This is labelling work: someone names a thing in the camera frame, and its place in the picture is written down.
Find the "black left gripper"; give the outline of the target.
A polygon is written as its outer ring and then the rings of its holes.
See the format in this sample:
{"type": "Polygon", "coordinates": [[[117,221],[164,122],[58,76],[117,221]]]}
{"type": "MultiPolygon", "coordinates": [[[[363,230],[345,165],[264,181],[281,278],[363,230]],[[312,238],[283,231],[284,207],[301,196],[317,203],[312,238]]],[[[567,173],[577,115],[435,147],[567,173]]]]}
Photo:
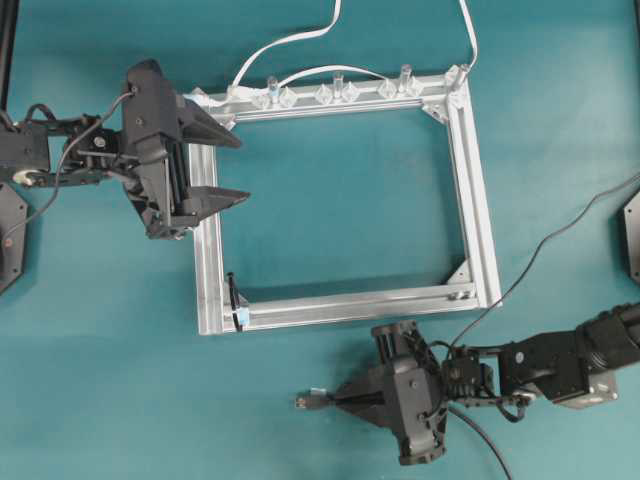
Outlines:
{"type": "Polygon", "coordinates": [[[191,186],[183,155],[186,143],[239,148],[234,136],[193,100],[179,94],[154,59],[126,74],[122,103],[125,167],[123,188],[148,238],[179,239],[201,221],[250,197],[249,192],[191,186]]]}

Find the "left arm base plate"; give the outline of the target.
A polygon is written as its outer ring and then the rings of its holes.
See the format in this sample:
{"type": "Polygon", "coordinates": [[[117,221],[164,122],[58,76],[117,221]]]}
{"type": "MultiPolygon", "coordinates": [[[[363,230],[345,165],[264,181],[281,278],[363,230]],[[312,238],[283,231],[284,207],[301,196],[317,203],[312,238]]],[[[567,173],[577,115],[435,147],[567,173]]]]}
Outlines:
{"type": "Polygon", "coordinates": [[[25,258],[25,226],[10,230],[27,218],[28,204],[11,187],[1,183],[1,293],[23,273],[25,258]]]}

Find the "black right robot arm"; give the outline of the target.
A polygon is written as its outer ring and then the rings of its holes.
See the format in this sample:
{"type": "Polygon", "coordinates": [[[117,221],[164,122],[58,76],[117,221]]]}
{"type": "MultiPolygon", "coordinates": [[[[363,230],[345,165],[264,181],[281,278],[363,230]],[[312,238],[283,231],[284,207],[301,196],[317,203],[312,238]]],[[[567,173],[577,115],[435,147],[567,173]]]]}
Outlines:
{"type": "Polygon", "coordinates": [[[446,451],[452,403],[494,406],[513,423],[533,398],[586,408],[614,384],[614,371],[639,361],[639,307],[616,306],[573,330],[491,347],[449,347],[438,361],[413,321],[376,327],[380,363],[329,397],[330,404],[389,429],[403,465],[446,451]]]}

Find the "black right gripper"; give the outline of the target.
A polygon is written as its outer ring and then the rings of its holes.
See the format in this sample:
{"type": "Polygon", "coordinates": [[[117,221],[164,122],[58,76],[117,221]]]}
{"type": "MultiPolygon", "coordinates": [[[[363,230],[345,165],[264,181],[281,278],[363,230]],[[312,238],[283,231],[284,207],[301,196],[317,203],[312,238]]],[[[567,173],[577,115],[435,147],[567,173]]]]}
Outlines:
{"type": "Polygon", "coordinates": [[[335,406],[391,430],[401,452],[444,452],[446,395],[441,369],[413,321],[372,329],[381,365],[360,372],[333,394],[335,406]]]}

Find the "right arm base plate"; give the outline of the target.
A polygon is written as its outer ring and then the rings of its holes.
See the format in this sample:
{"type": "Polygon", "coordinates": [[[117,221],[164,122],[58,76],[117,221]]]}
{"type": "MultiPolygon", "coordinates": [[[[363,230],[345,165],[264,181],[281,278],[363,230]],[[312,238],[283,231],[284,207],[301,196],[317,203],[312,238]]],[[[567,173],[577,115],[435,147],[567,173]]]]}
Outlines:
{"type": "Polygon", "coordinates": [[[620,207],[616,215],[620,255],[628,277],[639,285],[639,198],[635,192],[620,207]]]}

